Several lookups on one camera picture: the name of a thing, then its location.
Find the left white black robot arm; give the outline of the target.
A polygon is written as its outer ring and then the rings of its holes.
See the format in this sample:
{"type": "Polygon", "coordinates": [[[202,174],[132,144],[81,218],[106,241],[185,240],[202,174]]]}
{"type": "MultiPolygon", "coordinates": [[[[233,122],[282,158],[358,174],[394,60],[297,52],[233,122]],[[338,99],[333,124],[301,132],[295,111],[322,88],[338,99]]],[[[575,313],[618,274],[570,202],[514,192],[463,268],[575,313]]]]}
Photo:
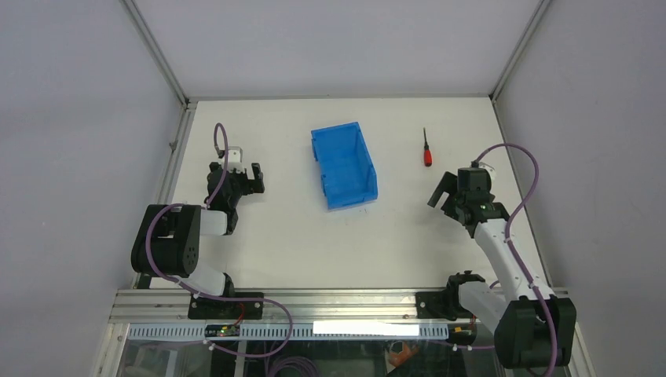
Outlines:
{"type": "Polygon", "coordinates": [[[186,285],[197,298],[234,298],[231,276],[199,262],[200,238],[234,233],[240,199],[265,192],[261,165],[252,163],[251,172],[252,176],[242,166],[225,169],[212,162],[207,175],[212,204],[147,206],[130,252],[133,270],[186,285]]]}

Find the red handled black screwdriver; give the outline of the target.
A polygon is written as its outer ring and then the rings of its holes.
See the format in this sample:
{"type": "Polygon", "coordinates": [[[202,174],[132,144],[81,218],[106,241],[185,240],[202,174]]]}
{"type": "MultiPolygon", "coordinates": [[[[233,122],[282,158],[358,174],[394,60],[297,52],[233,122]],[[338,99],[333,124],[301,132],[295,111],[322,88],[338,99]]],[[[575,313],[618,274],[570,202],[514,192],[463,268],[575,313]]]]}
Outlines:
{"type": "Polygon", "coordinates": [[[430,151],[430,146],[427,140],[426,128],[423,128],[423,163],[425,167],[431,167],[433,164],[433,158],[430,151]]]}

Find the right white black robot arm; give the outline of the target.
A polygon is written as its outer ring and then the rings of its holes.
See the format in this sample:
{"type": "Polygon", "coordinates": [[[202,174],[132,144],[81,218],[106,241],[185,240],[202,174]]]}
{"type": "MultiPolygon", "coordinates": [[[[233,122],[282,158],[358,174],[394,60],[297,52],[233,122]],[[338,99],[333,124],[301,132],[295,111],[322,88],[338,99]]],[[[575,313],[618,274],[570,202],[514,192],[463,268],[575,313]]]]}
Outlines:
{"type": "Polygon", "coordinates": [[[492,333],[499,362],[507,369],[551,371],[569,364],[575,334],[576,307],[560,298],[536,275],[518,252],[512,218],[491,192],[490,173],[479,167],[445,172],[428,204],[441,203],[481,248],[503,293],[471,271],[448,278],[441,293],[418,304],[435,318],[479,319],[492,333]]]}

